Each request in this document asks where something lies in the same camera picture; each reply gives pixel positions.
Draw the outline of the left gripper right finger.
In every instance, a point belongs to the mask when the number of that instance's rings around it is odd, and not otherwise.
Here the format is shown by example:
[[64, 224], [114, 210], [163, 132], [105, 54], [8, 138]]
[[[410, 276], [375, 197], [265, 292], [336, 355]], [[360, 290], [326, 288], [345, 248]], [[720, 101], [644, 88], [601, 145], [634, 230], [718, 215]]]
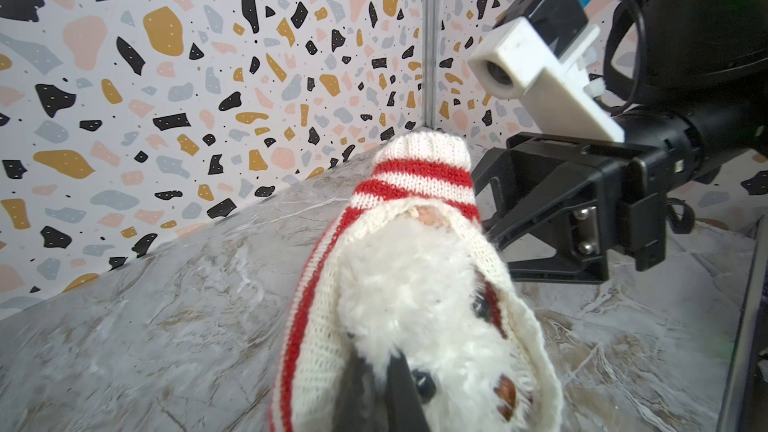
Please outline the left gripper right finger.
[[386, 411], [390, 432], [430, 432], [423, 406], [432, 399], [432, 377], [411, 370], [404, 354], [392, 356], [387, 367]]

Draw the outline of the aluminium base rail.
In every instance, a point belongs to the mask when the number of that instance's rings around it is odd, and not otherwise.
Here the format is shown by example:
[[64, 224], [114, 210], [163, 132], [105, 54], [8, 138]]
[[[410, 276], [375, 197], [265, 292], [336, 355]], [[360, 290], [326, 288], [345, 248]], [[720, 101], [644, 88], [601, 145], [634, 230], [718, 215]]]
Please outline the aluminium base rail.
[[749, 268], [740, 318], [733, 345], [717, 431], [746, 431], [747, 412], [754, 401], [751, 393], [758, 379], [760, 349], [757, 347], [761, 320], [767, 318], [767, 217], [756, 224], [755, 249]]

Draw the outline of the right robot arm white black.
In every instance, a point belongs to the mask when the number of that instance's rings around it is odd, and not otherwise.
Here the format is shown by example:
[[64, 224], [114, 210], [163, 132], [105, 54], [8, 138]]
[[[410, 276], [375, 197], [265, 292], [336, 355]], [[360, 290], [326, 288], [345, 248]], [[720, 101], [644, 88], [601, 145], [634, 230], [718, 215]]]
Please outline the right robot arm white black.
[[515, 0], [468, 64], [537, 127], [472, 174], [493, 244], [555, 251], [519, 282], [602, 283], [609, 250], [654, 267], [695, 223], [671, 192], [767, 150], [767, 0]]

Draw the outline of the white plush teddy bear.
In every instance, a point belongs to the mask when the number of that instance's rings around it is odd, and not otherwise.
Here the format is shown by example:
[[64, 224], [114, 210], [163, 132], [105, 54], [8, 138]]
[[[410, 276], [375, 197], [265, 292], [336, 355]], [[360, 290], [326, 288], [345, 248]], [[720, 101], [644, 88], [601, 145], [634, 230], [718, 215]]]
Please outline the white plush teddy bear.
[[433, 207], [415, 207], [338, 258], [338, 313], [385, 388], [392, 356], [432, 377], [432, 431], [529, 431], [536, 381], [491, 318], [468, 246]]

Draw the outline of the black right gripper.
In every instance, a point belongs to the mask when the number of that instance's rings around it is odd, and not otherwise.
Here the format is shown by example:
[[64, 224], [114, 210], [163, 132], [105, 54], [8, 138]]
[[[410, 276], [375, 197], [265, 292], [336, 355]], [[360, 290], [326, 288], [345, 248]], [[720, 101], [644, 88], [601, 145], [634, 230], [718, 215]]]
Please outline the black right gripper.
[[475, 192], [493, 196], [483, 222], [492, 244], [505, 250], [532, 235], [555, 251], [508, 262], [516, 282], [603, 283], [611, 250], [639, 271], [666, 257], [671, 172], [659, 148], [520, 133], [488, 150], [471, 177]]

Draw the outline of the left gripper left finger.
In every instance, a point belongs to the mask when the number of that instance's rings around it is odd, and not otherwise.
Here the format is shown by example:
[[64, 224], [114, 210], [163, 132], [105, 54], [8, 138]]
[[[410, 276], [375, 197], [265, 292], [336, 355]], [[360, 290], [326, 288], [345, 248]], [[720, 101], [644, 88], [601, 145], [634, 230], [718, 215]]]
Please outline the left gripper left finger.
[[353, 351], [341, 380], [332, 418], [333, 432], [375, 432], [384, 427], [381, 396], [371, 365]]

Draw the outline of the red white striped sweater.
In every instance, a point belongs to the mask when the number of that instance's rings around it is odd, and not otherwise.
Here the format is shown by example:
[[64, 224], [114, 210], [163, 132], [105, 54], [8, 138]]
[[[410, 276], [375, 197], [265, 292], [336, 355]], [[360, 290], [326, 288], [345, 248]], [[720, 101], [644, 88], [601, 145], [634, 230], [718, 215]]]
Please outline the red white striped sweater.
[[557, 431], [542, 327], [482, 230], [466, 143], [392, 140], [324, 232], [286, 324], [273, 431]]

